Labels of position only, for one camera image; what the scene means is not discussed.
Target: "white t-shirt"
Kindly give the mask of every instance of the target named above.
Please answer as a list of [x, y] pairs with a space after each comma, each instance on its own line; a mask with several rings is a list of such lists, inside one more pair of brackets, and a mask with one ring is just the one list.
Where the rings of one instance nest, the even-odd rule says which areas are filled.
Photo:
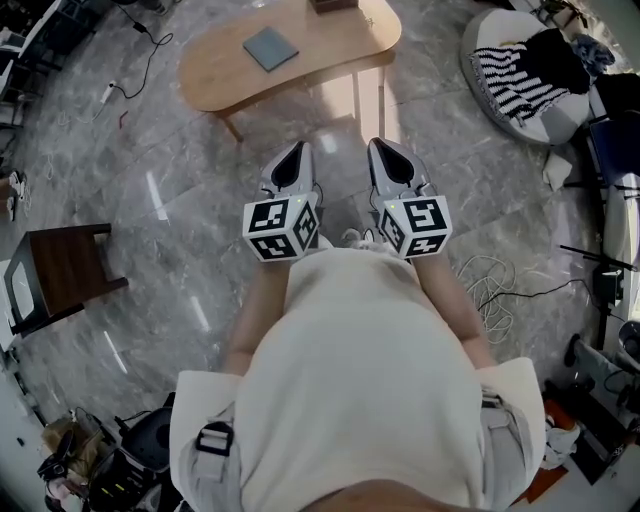
[[[540, 393], [533, 366], [519, 361], [475, 371], [411, 265], [333, 249], [293, 266], [285, 315], [243, 378], [215, 374], [226, 396], [208, 400], [220, 409], [235, 394], [246, 512], [298, 511], [374, 479], [482, 507], [481, 381], [499, 392], [519, 388], [509, 400], [534, 418], [534, 458], [542, 460]], [[515, 366], [517, 384], [502, 377]], [[179, 384], [174, 417], [191, 416], [181, 421], [191, 422], [193, 439], [206, 416], [180, 411], [180, 394]], [[178, 430], [172, 423], [172, 442]]]

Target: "black cable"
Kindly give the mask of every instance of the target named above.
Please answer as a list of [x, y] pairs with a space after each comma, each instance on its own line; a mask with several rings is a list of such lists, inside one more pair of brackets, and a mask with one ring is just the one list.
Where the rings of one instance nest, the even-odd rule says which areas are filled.
[[122, 421], [131, 421], [131, 420], [135, 420], [136, 418], [139, 418], [140, 416], [142, 416], [143, 414], [149, 414], [151, 411], [140, 411], [139, 413], [134, 414], [133, 416], [129, 417], [129, 418], [125, 418]]
[[[532, 299], [534, 297], [539, 297], [540, 295], [547, 295], [549, 293], [556, 292], [556, 291], [564, 288], [565, 286], [569, 286], [571, 283], [578, 283], [578, 282], [582, 283], [584, 285], [584, 287], [586, 288], [587, 293], [589, 294], [589, 298], [591, 299], [591, 304], [593, 304], [593, 307], [596, 308], [598, 311], [602, 311], [598, 307], [598, 305], [595, 303], [595, 301], [593, 300], [593, 294], [591, 293], [591, 290], [589, 289], [589, 286], [587, 285], [587, 283], [586, 283], [586, 281], [584, 279], [571, 279], [571, 280], [567, 281], [566, 283], [561, 284], [560, 286], [556, 286], [555, 288], [553, 288], [551, 290], [547, 290], [546, 292], [534, 293], [532, 295], [528, 295], [526, 293], [516, 293], [516, 292], [500, 292], [500, 293], [497, 293], [496, 295], [494, 295], [493, 297], [491, 297], [486, 302], [484, 302], [478, 308], [478, 311], [480, 311], [483, 307], [485, 307], [487, 304], [489, 304], [490, 302], [494, 301], [495, 299], [497, 299], [501, 295], [510, 295], [510, 296], [513, 296], [513, 297], [524, 297], [524, 298], [527, 298], [527, 299]], [[619, 316], [614, 315], [613, 313], [609, 313], [609, 316], [612, 316], [613, 318], [617, 318], [621, 322], [625, 322], [626, 321], [623, 318], [620, 318]]]
[[140, 89], [138, 89], [138, 91], [135, 94], [128, 95], [127, 91], [125, 91], [119, 85], [114, 85], [113, 86], [113, 88], [114, 89], [118, 89], [124, 95], [124, 97], [126, 99], [131, 100], [131, 99], [135, 98], [136, 96], [138, 96], [138, 94], [140, 94], [142, 92], [142, 90], [145, 88], [145, 86], [147, 85], [147, 76], [149, 75], [149, 66], [151, 66], [151, 59], [153, 58], [153, 56], [158, 51], [158, 48], [160, 48], [161, 46], [165, 46], [165, 45], [167, 45], [167, 44], [169, 44], [171, 42], [171, 40], [173, 39], [173, 32], [169, 32], [168, 34], [162, 36], [160, 41], [156, 42], [156, 40], [153, 39], [153, 36], [147, 30], [147, 27], [145, 27], [142, 23], [138, 23], [136, 20], [134, 20], [131, 17], [131, 15], [121, 5], [119, 5], [119, 4], [116, 4], [116, 5], [118, 6], [118, 8], [123, 13], [125, 13], [127, 18], [129, 18], [133, 22], [133, 28], [136, 29], [138, 32], [140, 32], [142, 34], [147, 34], [149, 36], [149, 39], [151, 39], [151, 42], [155, 45], [155, 48], [151, 52], [151, 55], [149, 55], [149, 60], [147, 61], [147, 68], [144, 70], [144, 78], [142, 80], [142, 86], [140, 87]]
[[615, 391], [611, 388], [609, 388], [609, 386], [607, 386], [607, 382], [609, 382], [609, 379], [611, 377], [614, 377], [616, 375], [618, 375], [619, 373], [622, 373], [623, 370], [617, 370], [613, 373], [610, 373], [606, 379], [604, 379], [604, 382], [602, 383], [602, 386], [604, 387], [604, 389], [606, 389], [609, 393], [613, 393], [614, 395], [619, 395], [620, 393], [622, 393], [622, 391]]

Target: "white cable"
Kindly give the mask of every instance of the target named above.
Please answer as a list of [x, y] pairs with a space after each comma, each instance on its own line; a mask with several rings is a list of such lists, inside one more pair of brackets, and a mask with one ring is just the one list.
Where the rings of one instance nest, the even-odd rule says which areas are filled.
[[[476, 255], [465, 263], [465, 265], [462, 267], [462, 270], [458, 272], [458, 278], [462, 276], [464, 271], [476, 259], [489, 260], [495, 263], [489, 269], [485, 277], [478, 279], [469, 288], [467, 288], [467, 293], [471, 295], [473, 303], [476, 309], [478, 309], [482, 304], [485, 304], [487, 301], [491, 301], [491, 299], [493, 299], [500, 292], [513, 291], [516, 286], [516, 268], [513, 263], [509, 262], [513, 278], [510, 280], [511, 282], [508, 283], [509, 279], [507, 277], [509, 275], [509, 265], [507, 265], [504, 261], [492, 256]], [[494, 271], [494, 269], [500, 268], [502, 269], [502, 277], [494, 277], [495, 274], [492, 275], [492, 272]], [[481, 311], [479, 311], [479, 313], [482, 317], [482, 322], [487, 332], [489, 343], [491, 343], [492, 345], [499, 345], [500, 343], [502, 343], [509, 335], [511, 327], [513, 326], [513, 314], [509, 310], [502, 307], [502, 305], [498, 301], [489, 302], [482, 308]], [[490, 334], [493, 332], [500, 333], [500, 337], [497, 340], [491, 339]]]
[[102, 111], [104, 110], [104, 106], [106, 105], [106, 103], [103, 103], [102, 106], [98, 109], [98, 111], [95, 113], [95, 115], [89, 120], [89, 121], [85, 121], [83, 119], [80, 119], [79, 117], [72, 117], [70, 115], [67, 114], [66, 110], [62, 110], [58, 113], [58, 126], [66, 126], [68, 125], [73, 119], [75, 119], [76, 121], [82, 123], [82, 124], [91, 124], [93, 123], [98, 116], [102, 113]]
[[31, 188], [28, 183], [24, 184], [24, 199], [22, 200], [24, 208], [24, 216], [29, 218], [29, 211], [31, 210]]
[[49, 181], [51, 181], [53, 175], [55, 174], [55, 169], [53, 168], [53, 155], [51, 155], [50, 153], [47, 153], [47, 165], [49, 166], [49, 170], [47, 171], [45, 176]]

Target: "strap buckle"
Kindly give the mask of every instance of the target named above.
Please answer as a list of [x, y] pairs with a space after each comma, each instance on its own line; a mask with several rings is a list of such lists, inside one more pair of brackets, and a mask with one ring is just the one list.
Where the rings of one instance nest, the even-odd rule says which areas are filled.
[[228, 457], [233, 444], [233, 428], [224, 421], [214, 421], [205, 425], [196, 438], [196, 450]]

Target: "table leg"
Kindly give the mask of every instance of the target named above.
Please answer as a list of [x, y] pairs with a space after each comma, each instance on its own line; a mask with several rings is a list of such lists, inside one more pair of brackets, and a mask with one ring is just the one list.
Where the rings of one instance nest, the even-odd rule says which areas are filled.
[[386, 66], [382, 66], [378, 71], [378, 133], [380, 137], [385, 137], [385, 108], [384, 108], [384, 80]]
[[353, 82], [353, 117], [356, 120], [356, 126], [360, 128], [360, 82], [358, 80], [358, 72], [351, 73]]
[[231, 132], [231, 135], [233, 135], [233, 138], [236, 139], [238, 143], [242, 143], [244, 141], [244, 137], [240, 135], [240, 132], [236, 129], [235, 126], [233, 126], [233, 123], [229, 120], [229, 118], [221, 117], [220, 119], [222, 120], [224, 125], [227, 127], [227, 129]]

